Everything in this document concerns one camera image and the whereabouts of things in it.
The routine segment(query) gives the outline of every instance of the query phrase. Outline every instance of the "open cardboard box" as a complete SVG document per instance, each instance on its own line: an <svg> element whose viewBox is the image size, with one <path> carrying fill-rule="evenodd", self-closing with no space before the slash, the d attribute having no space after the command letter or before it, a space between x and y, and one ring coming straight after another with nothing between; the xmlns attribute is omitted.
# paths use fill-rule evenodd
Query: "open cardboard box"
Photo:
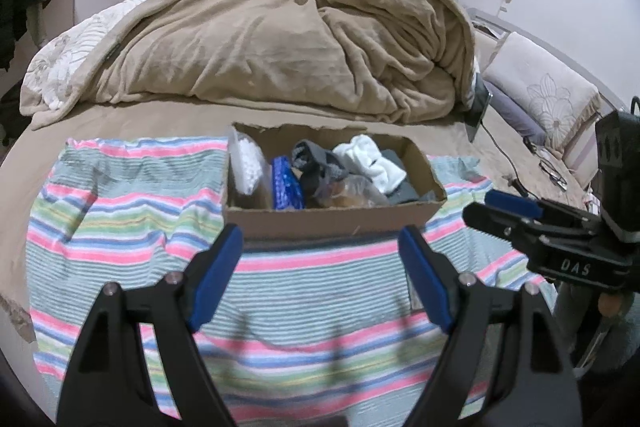
<svg viewBox="0 0 640 427"><path fill-rule="evenodd" d="M226 200L223 205L225 222L236 223L248 239L320 239L398 232L406 225L422 227L447 200L447 193L436 178L428 159L407 137L371 134L356 127L334 129L284 124L266 128L242 123L235 123L234 127L255 140L269 163L276 156L286 155L290 158L293 146L302 139L333 149L340 143L349 142L358 134L367 134L380 150L393 149L398 154L409 181L418 194L423 195L433 190L436 195L436 201L416 201L374 208L273 210L267 208L266 204L265 208L241 208L242 198L234 190L229 165Z"/></svg>

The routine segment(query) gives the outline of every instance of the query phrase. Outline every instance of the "cable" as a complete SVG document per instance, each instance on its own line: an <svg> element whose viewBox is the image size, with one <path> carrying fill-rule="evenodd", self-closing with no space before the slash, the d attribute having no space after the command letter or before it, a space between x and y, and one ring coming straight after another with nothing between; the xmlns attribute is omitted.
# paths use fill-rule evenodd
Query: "cable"
<svg viewBox="0 0 640 427"><path fill-rule="evenodd" d="M531 192L527 187L524 186L524 183L522 183L522 180L520 179L520 176L518 175L518 170L516 169L515 163L513 163L513 161L511 161L511 158L509 158L509 155L502 150L502 148L498 145L498 142L495 140L494 136L489 132L489 130L484 126L484 122L480 122L480 125L482 126L482 128L484 129L484 131L489 135L489 138L491 138L491 141L494 142L494 145L496 147L496 149L498 151L500 151L505 158L507 158L509 160L509 163L511 164L511 168L513 168L513 172L516 176L517 181L520 182L520 185L522 185L522 187L529 193L531 194L534 198L536 198L537 200L539 200L540 198L537 197L537 195L535 195L533 192Z"/></svg>

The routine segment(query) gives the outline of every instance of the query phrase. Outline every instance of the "blue package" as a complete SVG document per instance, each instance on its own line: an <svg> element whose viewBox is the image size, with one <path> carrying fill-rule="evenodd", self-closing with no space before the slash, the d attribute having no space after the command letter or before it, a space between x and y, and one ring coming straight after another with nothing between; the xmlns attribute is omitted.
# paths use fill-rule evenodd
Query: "blue package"
<svg viewBox="0 0 640 427"><path fill-rule="evenodd" d="M271 161L271 185L273 189L273 208L285 210L305 208L302 188L291 171L289 158L278 156Z"/></svg>

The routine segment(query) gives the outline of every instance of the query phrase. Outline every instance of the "flower embroidered pillow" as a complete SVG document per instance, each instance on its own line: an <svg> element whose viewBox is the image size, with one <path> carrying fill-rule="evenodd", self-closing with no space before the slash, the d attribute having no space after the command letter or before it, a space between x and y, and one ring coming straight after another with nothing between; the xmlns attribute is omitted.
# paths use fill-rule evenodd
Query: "flower embroidered pillow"
<svg viewBox="0 0 640 427"><path fill-rule="evenodd" d="M600 109L600 93L588 80L518 33L510 33L484 70L546 134L545 145L560 154Z"/></svg>

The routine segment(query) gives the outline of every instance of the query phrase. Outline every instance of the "bolt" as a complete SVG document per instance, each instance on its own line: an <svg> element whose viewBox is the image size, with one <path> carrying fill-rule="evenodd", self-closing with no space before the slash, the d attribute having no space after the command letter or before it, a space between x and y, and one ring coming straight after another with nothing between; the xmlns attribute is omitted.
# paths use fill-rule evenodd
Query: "bolt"
<svg viewBox="0 0 640 427"><path fill-rule="evenodd" d="M529 295L538 295L540 293L540 288L538 287L538 285L537 284L533 284L532 282L524 283L524 290Z"/></svg>
<svg viewBox="0 0 640 427"><path fill-rule="evenodd" d="M460 275L458 275L458 280L465 286L473 286L474 284L476 284L476 281L478 281L478 279L476 279L476 276L471 272L462 272Z"/></svg>
<svg viewBox="0 0 640 427"><path fill-rule="evenodd" d="M118 283L112 281L112 282L108 282L102 287L102 292L105 295L108 295L111 297L112 295L115 295L115 293L118 291L118 288L119 288Z"/></svg>
<svg viewBox="0 0 640 427"><path fill-rule="evenodd" d="M182 282L182 272L169 272L164 276L167 284L179 284Z"/></svg>

